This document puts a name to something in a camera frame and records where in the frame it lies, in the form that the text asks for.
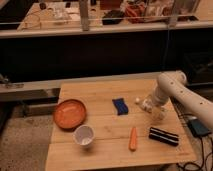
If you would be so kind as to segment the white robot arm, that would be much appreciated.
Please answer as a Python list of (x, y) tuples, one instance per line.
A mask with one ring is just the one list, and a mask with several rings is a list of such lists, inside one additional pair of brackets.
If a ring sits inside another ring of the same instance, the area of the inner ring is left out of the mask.
[(152, 102), (163, 106), (169, 97), (176, 98), (208, 127), (213, 127), (213, 103), (185, 87), (182, 71), (163, 72), (157, 77), (157, 87), (151, 93)]

